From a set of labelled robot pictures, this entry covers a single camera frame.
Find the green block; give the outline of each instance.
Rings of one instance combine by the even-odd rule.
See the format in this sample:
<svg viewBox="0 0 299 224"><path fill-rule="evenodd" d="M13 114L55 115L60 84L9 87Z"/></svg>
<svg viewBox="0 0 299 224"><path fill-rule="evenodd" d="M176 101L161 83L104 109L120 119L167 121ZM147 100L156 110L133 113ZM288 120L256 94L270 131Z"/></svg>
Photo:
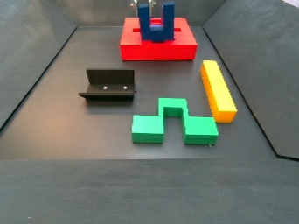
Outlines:
<svg viewBox="0 0 299 224"><path fill-rule="evenodd" d="M212 117L184 117L183 141L185 144L215 144L219 137Z"/></svg>
<svg viewBox="0 0 299 224"><path fill-rule="evenodd" d="M164 141L164 120L159 115L133 115L132 139L135 143Z"/></svg>
<svg viewBox="0 0 299 224"><path fill-rule="evenodd" d="M161 143L164 117L179 116L185 144L215 144L219 131L212 117L189 116L187 100L159 98L159 115L133 115L132 138L135 143Z"/></svg>
<svg viewBox="0 0 299 224"><path fill-rule="evenodd" d="M187 100L183 98L159 98L159 116L188 116Z"/></svg>

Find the blue u-shaped piece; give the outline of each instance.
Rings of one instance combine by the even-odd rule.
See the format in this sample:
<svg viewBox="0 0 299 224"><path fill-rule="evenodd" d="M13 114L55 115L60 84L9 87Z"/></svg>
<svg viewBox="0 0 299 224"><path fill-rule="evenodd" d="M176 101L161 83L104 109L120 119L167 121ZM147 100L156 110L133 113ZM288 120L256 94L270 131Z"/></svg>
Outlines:
<svg viewBox="0 0 299 224"><path fill-rule="evenodd" d="M173 40L173 2L163 3L161 24L151 24L149 4L137 5L141 40L164 42Z"/></svg>

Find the red block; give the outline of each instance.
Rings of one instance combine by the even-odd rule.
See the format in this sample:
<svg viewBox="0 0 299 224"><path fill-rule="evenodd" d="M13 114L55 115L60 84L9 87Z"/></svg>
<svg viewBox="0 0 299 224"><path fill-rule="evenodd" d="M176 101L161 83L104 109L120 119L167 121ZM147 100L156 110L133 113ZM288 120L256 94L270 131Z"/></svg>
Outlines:
<svg viewBox="0 0 299 224"><path fill-rule="evenodd" d="M152 19L159 24L161 19ZM127 18L120 39L121 60L193 60L197 43L185 18L173 19L173 38L163 43L141 41L137 18Z"/></svg>

